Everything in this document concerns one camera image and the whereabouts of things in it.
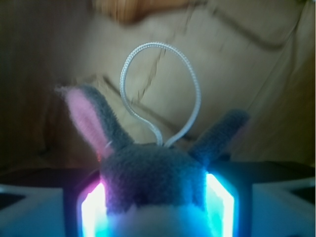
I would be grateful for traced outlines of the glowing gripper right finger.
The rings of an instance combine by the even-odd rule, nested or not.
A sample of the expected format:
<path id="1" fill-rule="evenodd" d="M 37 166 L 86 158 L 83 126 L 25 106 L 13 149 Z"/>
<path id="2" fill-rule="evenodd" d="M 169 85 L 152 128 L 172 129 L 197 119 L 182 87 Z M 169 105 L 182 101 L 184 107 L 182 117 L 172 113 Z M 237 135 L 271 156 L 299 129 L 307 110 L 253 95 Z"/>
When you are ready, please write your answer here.
<path id="1" fill-rule="evenodd" d="M 290 161 L 213 163 L 206 206 L 214 237 L 313 237 L 316 171 Z"/>

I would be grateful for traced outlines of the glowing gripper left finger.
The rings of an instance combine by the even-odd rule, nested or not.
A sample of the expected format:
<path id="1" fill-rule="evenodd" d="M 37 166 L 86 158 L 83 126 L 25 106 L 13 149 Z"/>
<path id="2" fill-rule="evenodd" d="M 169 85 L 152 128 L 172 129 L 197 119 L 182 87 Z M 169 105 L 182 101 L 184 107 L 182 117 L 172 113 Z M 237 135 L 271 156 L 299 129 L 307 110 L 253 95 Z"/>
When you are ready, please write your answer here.
<path id="1" fill-rule="evenodd" d="M 2 237 L 107 237 L 94 169 L 22 169 L 0 177 Z"/>

